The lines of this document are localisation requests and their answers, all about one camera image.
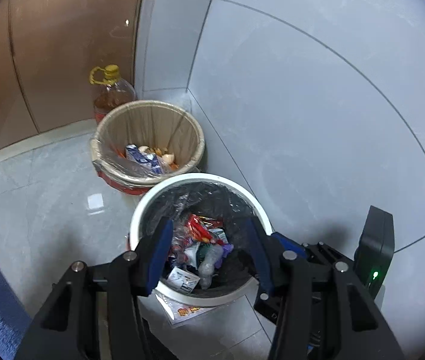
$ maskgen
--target black trash bag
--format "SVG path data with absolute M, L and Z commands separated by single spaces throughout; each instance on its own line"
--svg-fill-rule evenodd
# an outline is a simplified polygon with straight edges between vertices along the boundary
M 226 237 L 234 245 L 234 250 L 223 260 L 221 268 L 216 270 L 217 275 L 212 277 L 211 286 L 203 290 L 197 285 L 191 296 L 215 298 L 237 290 L 255 275 L 247 237 L 241 230 L 243 220 L 256 214 L 254 209 L 224 185 L 207 182 L 183 184 L 172 187 L 154 200 L 141 220 L 139 237 L 144 233 L 152 234 L 163 216 L 173 220 L 176 227 L 184 224 L 190 213 L 222 218 Z M 168 285 L 165 279 L 170 271 L 166 263 L 161 279 L 165 285 Z

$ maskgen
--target tile grout line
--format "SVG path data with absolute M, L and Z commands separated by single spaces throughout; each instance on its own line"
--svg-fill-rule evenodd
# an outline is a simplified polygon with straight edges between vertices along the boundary
M 232 156 L 231 152 L 229 151 L 229 149 L 227 148 L 226 144 L 224 143 L 223 139 L 220 137 L 219 133 L 217 132 L 216 128 L 214 127 L 214 125 L 211 123 L 211 121 L 209 120 L 209 117 L 207 116 L 207 114 L 204 112 L 204 110 L 201 107 L 201 104 L 199 104 L 199 102 L 197 101 L 196 97 L 192 94 L 191 90 L 188 88 L 187 89 L 189 91 L 189 93 L 191 94 L 191 96 L 194 98 L 194 100 L 196 101 L 197 105 L 199 106 L 199 108 L 201 109 L 201 111 L 203 112 L 204 116 L 206 117 L 206 119 L 208 120 L 208 122 L 211 124 L 212 129 L 215 131 L 215 133 L 217 134 L 218 138 L 220 139 L 221 143 L 224 145 L 226 151 L 229 153 L 229 155 L 231 156 L 232 161 L 234 162 L 234 164 L 236 165 L 239 173 L 241 174 L 241 176 L 243 177 L 245 183 L 247 184 L 247 186 L 249 187 L 249 189 L 251 190 L 252 194 L 254 195 L 254 197 L 257 199 L 256 194 L 254 193 L 254 190 L 251 188 L 251 186 L 249 185 L 247 179 L 245 178 L 244 174 L 242 173 L 242 170 L 240 169 L 239 165 L 237 164 L 236 160 L 234 159 L 234 157 Z
M 144 92 L 146 91 L 144 89 L 144 85 L 146 84 L 146 62 L 147 62 L 147 56 L 148 56 L 149 34 L 151 33 L 152 13 L 154 12 L 154 5 L 156 5 L 156 0 L 152 0 L 151 12 L 149 14 L 148 25 L 147 25 L 148 29 L 146 31 L 146 44 L 144 45 L 144 63 L 143 63 L 143 67 L 142 67 L 142 95 L 143 96 L 144 96 Z
M 211 358 L 211 357 L 213 357 L 213 356 L 217 356 L 218 354 L 220 354 L 220 353 L 222 353 L 222 352 L 226 352 L 226 351 L 228 351 L 228 350 L 231 350 L 231 349 L 232 349 L 232 348 L 234 348 L 235 346 L 237 346 L 237 345 L 239 345 L 239 344 L 242 344 L 242 343 L 243 343 L 245 340 L 247 340 L 248 338 L 251 338 L 254 334 L 259 333 L 261 330 L 264 330 L 264 329 L 262 328 L 262 325 L 261 325 L 261 328 L 260 328 L 257 332 L 252 333 L 249 337 L 246 337 L 244 340 L 242 340 L 242 341 L 238 342 L 237 344 L 232 345 L 230 348 L 223 349 L 223 350 L 221 350 L 220 352 L 214 353 L 213 355 L 209 356 L 209 358 Z
M 238 7 L 243 7 L 246 9 L 250 9 L 254 12 L 263 14 L 265 16 L 270 17 L 271 19 L 277 20 L 285 25 L 287 25 L 288 27 L 291 27 L 295 30 L 297 30 L 298 32 L 302 33 L 303 35 L 309 37 L 310 39 L 316 41 L 317 43 L 321 44 L 322 46 L 324 46 L 326 49 L 328 49 L 330 52 L 332 52 L 334 55 L 336 55 L 337 57 L 339 57 L 341 60 L 343 60 L 346 64 L 348 64 L 352 69 L 354 69 L 359 75 L 361 75 L 369 84 L 372 85 L 372 87 L 386 100 L 386 102 L 392 107 L 392 109 L 396 112 L 396 114 L 399 116 L 399 118 L 403 121 L 403 123 L 406 125 L 407 129 L 409 130 L 409 132 L 412 134 L 413 138 L 416 140 L 417 144 L 419 145 L 420 149 L 422 150 L 424 156 L 425 156 L 425 149 L 423 147 L 423 145 L 421 144 L 421 142 L 419 141 L 419 138 L 416 136 L 416 134 L 414 133 L 414 131 L 412 130 L 412 127 L 409 125 L 409 123 L 406 121 L 406 119 L 404 118 L 404 116 L 399 112 L 399 109 L 391 102 L 391 100 L 389 100 L 389 98 L 379 89 L 379 87 L 377 85 L 375 85 L 364 73 L 362 73 L 362 71 L 360 71 L 354 64 L 352 64 L 352 62 L 348 61 L 345 57 L 343 57 L 341 54 L 339 54 L 337 51 L 335 51 L 333 48 L 329 47 L 327 44 L 325 44 L 324 42 L 322 42 L 321 40 L 317 39 L 316 37 L 310 35 L 310 33 L 300 29 L 299 27 L 296 27 L 295 25 L 280 19 L 277 16 L 271 15 L 267 12 L 261 11 L 259 9 L 256 8 L 252 8 L 249 7 L 248 5 L 245 4 L 241 4 L 241 3 L 237 3 L 235 1 L 232 0 L 220 0 L 220 1 L 224 1 L 227 3 L 231 3 L 234 5 L 237 5 Z
M 266 337 L 268 338 L 269 342 L 272 344 L 271 339 L 269 338 L 269 336 L 268 336 L 268 334 L 267 334 L 266 330 L 264 329 L 264 326 L 262 326 L 262 323 L 261 323 L 261 321 L 259 320 L 259 317 L 257 316 L 257 311 L 256 311 L 256 310 L 254 310 L 254 305 L 252 305 L 252 304 L 251 304 L 251 302 L 249 302 L 249 298 L 247 297 L 247 295 L 244 295 L 244 296 L 245 296 L 245 298 L 247 299 L 247 301 L 248 301 L 248 303 L 249 303 L 249 306 L 251 306 L 252 311 L 254 312 L 254 315 L 256 316 L 256 320 L 259 322 L 259 325 L 261 325 L 262 330 L 264 330 L 264 333 L 265 333 Z
M 206 20 L 209 16 L 209 10 L 211 9 L 211 5 L 212 5 L 212 0 L 209 0 L 208 8 L 206 9 L 206 15 L 204 15 L 201 31 L 199 32 L 199 38 L 197 38 L 196 49 L 194 50 L 194 56 L 192 58 L 192 63 L 191 63 L 191 70 L 189 71 L 189 77 L 187 78 L 187 84 L 186 84 L 187 88 L 189 88 L 189 84 L 191 83 L 192 70 L 194 69 L 194 64 L 196 62 L 197 50 L 199 50 L 199 43 L 201 42 L 202 32 L 204 31 L 204 27 L 206 26 Z
M 29 186 L 29 184 L 21 185 L 20 187 L 12 188 L 11 190 L 7 190 L 7 191 L 4 191 L 4 192 L 0 192 L 0 196 L 1 196 L 1 195 L 4 195 L 5 193 L 8 193 L 8 192 L 17 191 L 17 190 L 20 190 L 21 188 L 26 188 L 26 187 L 28 187 L 28 186 Z
M 400 252 L 400 251 L 403 251 L 404 249 L 407 249 L 408 247 L 410 247 L 410 246 L 412 246 L 412 245 L 414 245 L 414 244 L 418 243 L 419 241 L 422 241 L 424 238 L 425 238 L 425 235 L 423 235 L 423 236 L 422 236 L 422 237 L 420 237 L 419 239 L 415 240 L 414 242 L 411 242 L 410 244 L 408 244 L 408 245 L 406 245 L 406 246 L 403 246 L 403 247 L 401 247 L 401 248 L 400 248 L 400 249 L 398 249 L 398 250 L 395 250 L 395 251 L 394 251 L 394 254 L 396 254 L 396 253 L 398 253 L 398 252 Z
M 132 26 L 132 33 L 134 40 L 131 42 L 131 68 L 129 69 L 130 81 L 129 83 L 136 88 L 136 53 L 137 53 L 137 37 L 139 35 L 139 21 L 141 19 L 142 3 L 144 0 L 139 0 L 134 12 L 134 26 Z
M 143 92 L 171 91 L 173 89 L 187 89 L 187 87 L 185 87 L 185 86 L 179 86 L 179 87 L 176 87 L 176 88 L 148 89 L 147 91 L 143 91 Z

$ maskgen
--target screw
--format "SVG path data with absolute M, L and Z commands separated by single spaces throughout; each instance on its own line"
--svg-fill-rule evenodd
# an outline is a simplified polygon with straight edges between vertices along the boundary
M 126 261 L 133 261 L 137 257 L 137 253 L 133 250 L 127 251 L 123 254 L 123 257 Z
M 71 269 L 74 272 L 82 271 L 84 269 L 84 263 L 82 261 L 73 262 L 71 265 Z
M 286 260 L 292 261 L 292 260 L 295 260 L 297 258 L 297 253 L 294 252 L 293 250 L 285 250 L 283 252 L 283 257 Z
M 349 266 L 344 261 L 338 261 L 335 264 L 335 267 L 339 272 L 346 272 L 349 269 Z

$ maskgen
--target cooking oil bottle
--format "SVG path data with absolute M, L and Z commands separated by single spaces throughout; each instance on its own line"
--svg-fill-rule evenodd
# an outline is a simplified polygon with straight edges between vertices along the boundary
M 96 81 L 94 74 L 97 71 L 104 72 L 104 79 Z M 99 123 L 114 108 L 137 100 L 134 87 L 125 79 L 121 78 L 119 67 L 116 64 L 109 64 L 104 69 L 96 66 L 89 73 L 89 82 L 91 84 L 103 85 L 100 95 L 94 100 L 94 117 Z

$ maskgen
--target trash can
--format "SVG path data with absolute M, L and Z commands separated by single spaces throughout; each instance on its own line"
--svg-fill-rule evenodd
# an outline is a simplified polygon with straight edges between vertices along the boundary
M 231 180 L 205 173 L 178 175 L 156 185 L 137 205 L 129 231 L 131 249 L 137 247 L 143 234 L 155 230 L 161 217 L 170 218 L 176 227 L 185 212 L 221 217 L 233 252 L 224 258 L 208 289 L 196 287 L 192 293 L 184 293 L 171 286 L 163 274 L 156 290 L 176 302 L 197 307 L 214 307 L 238 299 L 254 281 L 254 264 L 241 228 L 242 219 L 257 216 L 270 235 L 272 227 L 266 212 L 249 191 Z
M 167 148 L 178 169 L 163 174 L 124 157 L 135 144 Z M 99 123 L 91 138 L 91 159 L 99 177 L 129 195 L 141 195 L 172 176 L 192 172 L 204 153 L 202 128 L 194 117 L 175 105 L 155 100 L 126 103 Z

